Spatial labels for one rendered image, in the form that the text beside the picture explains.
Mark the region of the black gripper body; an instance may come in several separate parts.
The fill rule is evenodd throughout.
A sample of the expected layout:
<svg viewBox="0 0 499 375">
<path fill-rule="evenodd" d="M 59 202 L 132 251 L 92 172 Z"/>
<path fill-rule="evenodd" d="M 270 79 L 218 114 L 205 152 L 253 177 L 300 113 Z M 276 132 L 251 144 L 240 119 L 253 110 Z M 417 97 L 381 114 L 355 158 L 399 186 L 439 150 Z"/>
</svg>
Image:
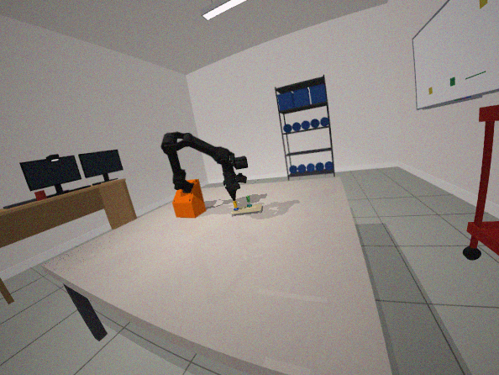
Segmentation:
<svg viewBox="0 0 499 375">
<path fill-rule="evenodd" d="M 230 172 L 223 172 L 223 177 L 224 177 L 223 185 L 224 186 L 226 185 L 228 191 L 240 189 L 240 185 L 237 182 L 235 182 L 234 174 L 235 174 L 234 170 Z"/>
</svg>

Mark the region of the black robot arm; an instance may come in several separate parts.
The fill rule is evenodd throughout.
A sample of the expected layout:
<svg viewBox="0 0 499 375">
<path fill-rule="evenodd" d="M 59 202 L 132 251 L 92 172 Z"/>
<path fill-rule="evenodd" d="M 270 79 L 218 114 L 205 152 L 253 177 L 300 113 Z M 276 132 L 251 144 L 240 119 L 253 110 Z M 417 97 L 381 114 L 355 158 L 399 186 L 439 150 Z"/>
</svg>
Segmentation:
<svg viewBox="0 0 499 375">
<path fill-rule="evenodd" d="M 177 139 L 182 139 L 177 143 Z M 180 162 L 176 151 L 183 147 L 190 146 L 191 148 L 200 151 L 204 154 L 210 155 L 217 164 L 222 165 L 223 172 L 230 172 L 234 168 L 236 170 L 248 168 L 248 162 L 246 156 L 235 157 L 234 153 L 229 151 L 224 147 L 215 147 L 208 144 L 207 142 L 198 139 L 196 136 L 192 136 L 190 133 L 173 132 L 166 133 L 161 142 L 161 149 L 167 154 L 168 159 L 171 164 L 173 177 L 172 182 L 175 185 L 175 190 L 182 189 L 184 193 L 190 193 L 194 183 L 189 183 L 185 180 L 186 173 L 185 169 L 181 169 Z M 230 160 L 229 160 L 230 156 Z M 247 177 L 243 176 L 242 173 L 235 175 L 235 182 L 246 183 Z"/>
</svg>

